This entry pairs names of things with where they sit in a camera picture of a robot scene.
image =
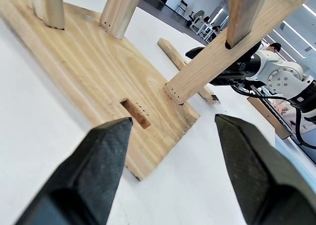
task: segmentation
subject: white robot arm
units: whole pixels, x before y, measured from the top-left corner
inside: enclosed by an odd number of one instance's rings
[[[316,123],[316,81],[313,77],[305,76],[299,64],[283,61],[267,50],[257,51],[251,62],[260,64],[260,69],[247,80],[264,82],[268,89],[283,94],[292,106],[299,108],[306,120]]]

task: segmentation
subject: rectangular hole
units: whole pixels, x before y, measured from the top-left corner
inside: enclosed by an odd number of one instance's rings
[[[138,107],[135,106],[129,99],[124,99],[120,103],[143,129],[146,129],[151,125],[149,120],[146,119],[146,117],[141,113]]]

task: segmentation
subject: desk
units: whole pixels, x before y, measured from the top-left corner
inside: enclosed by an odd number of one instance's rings
[[[209,38],[211,37],[211,35],[212,35],[213,33],[214,33],[216,36],[219,35],[216,31],[211,30],[211,31],[204,37],[204,40],[205,40],[207,43],[211,43],[211,41],[209,41]]]
[[[202,31],[202,30],[207,30],[207,29],[211,29],[212,30],[212,26],[208,23],[203,23],[203,25],[201,26],[201,28],[197,31],[197,35]]]
[[[65,2],[102,12],[105,0]],[[178,70],[158,47],[158,39],[169,40],[182,55],[201,46],[138,8],[126,37],[168,80]],[[7,225],[73,152],[90,125],[2,22],[0,50],[0,224]],[[194,95],[189,102],[200,119],[148,178],[139,183],[124,170],[108,225],[245,224],[214,115],[228,114],[253,123],[272,145],[274,128],[230,87],[211,88],[222,105],[211,106]]]

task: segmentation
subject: black chair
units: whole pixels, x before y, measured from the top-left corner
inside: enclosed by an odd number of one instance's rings
[[[178,13],[178,11],[181,9],[181,10],[183,10],[181,16],[183,16],[184,13],[186,13],[187,8],[188,8],[188,4],[185,1],[181,0],[180,3],[178,4],[177,8],[175,9],[175,12]]]

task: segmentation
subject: wooden leg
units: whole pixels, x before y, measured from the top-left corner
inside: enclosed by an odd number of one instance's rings
[[[186,68],[187,63],[169,41],[160,38],[158,45],[179,70]],[[217,96],[207,86],[201,88],[198,93],[211,105],[221,104]]]
[[[245,38],[229,50],[225,47],[227,31],[224,30],[188,64],[187,68],[165,85],[165,92],[176,103],[182,104],[258,43],[305,1],[266,0],[252,31]]]
[[[250,31],[265,0],[230,0],[227,43],[234,47]]]
[[[63,0],[28,0],[28,6],[45,25],[61,30],[65,28]]]
[[[122,39],[139,0],[108,0],[100,23],[116,39]]]

